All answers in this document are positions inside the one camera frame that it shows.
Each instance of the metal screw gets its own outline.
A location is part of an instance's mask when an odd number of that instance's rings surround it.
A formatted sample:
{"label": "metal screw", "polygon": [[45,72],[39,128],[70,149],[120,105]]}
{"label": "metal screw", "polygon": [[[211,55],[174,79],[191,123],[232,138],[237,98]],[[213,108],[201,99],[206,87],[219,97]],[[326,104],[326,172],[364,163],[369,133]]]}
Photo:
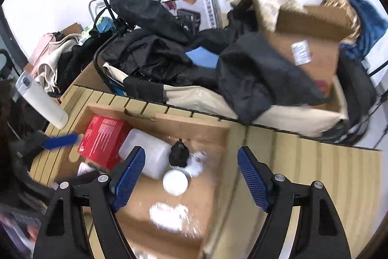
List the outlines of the metal screw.
{"label": "metal screw", "polygon": [[282,175],[282,174],[276,174],[276,175],[275,175],[275,180],[277,180],[277,181],[282,182],[282,181],[284,181],[285,179],[286,179],[286,177],[284,177],[284,175]]}
{"label": "metal screw", "polygon": [[98,182],[104,183],[104,182],[106,182],[108,179],[109,179],[109,177],[108,177],[107,175],[101,175],[101,176],[98,177]]}
{"label": "metal screw", "polygon": [[69,183],[67,181],[62,182],[61,185],[59,186],[61,189],[66,189],[69,186]]}
{"label": "metal screw", "polygon": [[314,181],[314,187],[316,187],[317,189],[322,189],[323,183],[321,181]]}

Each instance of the red box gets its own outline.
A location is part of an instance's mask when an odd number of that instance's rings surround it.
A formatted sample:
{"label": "red box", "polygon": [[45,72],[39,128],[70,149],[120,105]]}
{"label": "red box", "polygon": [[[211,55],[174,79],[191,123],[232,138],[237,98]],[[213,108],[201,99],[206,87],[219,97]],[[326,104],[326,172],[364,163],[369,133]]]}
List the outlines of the red box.
{"label": "red box", "polygon": [[132,127],[123,120],[94,115],[78,152],[105,168],[120,162],[119,149]]}

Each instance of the white round lid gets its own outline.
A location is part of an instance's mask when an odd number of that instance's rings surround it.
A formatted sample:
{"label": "white round lid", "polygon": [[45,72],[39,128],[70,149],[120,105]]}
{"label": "white round lid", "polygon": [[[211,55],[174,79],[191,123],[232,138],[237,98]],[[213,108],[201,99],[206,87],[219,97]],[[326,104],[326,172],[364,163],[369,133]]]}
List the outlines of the white round lid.
{"label": "white round lid", "polygon": [[189,180],[180,170],[169,170],[163,177],[163,188],[171,195],[179,196],[183,194],[188,186]]}

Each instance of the wooden slatted table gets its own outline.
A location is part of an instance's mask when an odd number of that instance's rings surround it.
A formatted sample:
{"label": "wooden slatted table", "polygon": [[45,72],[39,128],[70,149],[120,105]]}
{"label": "wooden slatted table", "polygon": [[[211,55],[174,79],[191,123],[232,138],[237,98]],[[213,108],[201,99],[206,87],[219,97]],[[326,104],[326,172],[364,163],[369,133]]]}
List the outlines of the wooden slatted table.
{"label": "wooden slatted table", "polygon": [[[123,107],[133,114],[148,117],[153,117],[157,113],[168,113],[204,120],[219,120],[215,116],[73,86],[61,104],[69,114],[68,123],[61,130],[50,124],[45,133],[51,136],[71,133],[83,110],[90,103]],[[265,220],[265,213],[254,204],[248,187],[238,171],[236,153],[242,145],[248,145],[256,158],[266,163],[273,173],[282,173],[292,182],[309,185],[314,180],[321,180],[345,228],[352,258],[357,257],[374,233],[372,229],[381,198],[381,153],[375,150],[323,144],[256,126],[246,127],[234,122],[230,124],[229,151],[226,153],[217,211],[213,229],[204,247],[208,258],[245,258]],[[63,148],[44,150],[32,164],[31,177],[44,185],[50,185],[56,178],[63,159],[72,162],[78,160],[77,146],[73,147],[68,157],[64,157],[64,151]],[[299,209],[294,208],[281,256],[286,255],[291,249],[298,214]],[[104,259],[88,210],[85,210],[85,222],[95,259]]]}

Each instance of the light blue cloth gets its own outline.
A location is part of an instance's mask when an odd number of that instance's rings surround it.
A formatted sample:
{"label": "light blue cloth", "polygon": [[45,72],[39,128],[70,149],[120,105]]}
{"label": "light blue cloth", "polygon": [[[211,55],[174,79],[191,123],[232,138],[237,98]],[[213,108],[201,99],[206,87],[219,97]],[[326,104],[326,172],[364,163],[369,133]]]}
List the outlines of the light blue cloth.
{"label": "light blue cloth", "polygon": [[381,39],[388,29],[388,21],[380,17],[376,8],[367,0],[349,0],[361,21],[361,34],[356,44],[341,44],[346,55],[352,59],[363,60],[371,48]]}
{"label": "light blue cloth", "polygon": [[187,52],[186,55],[189,57],[189,59],[193,61],[195,65],[212,69],[215,69],[217,67],[217,62],[220,58],[219,55],[208,51],[202,46]]}
{"label": "light blue cloth", "polygon": [[112,29],[116,29],[116,27],[113,20],[109,17],[102,17],[101,21],[97,23],[97,30],[100,33],[105,33]]}

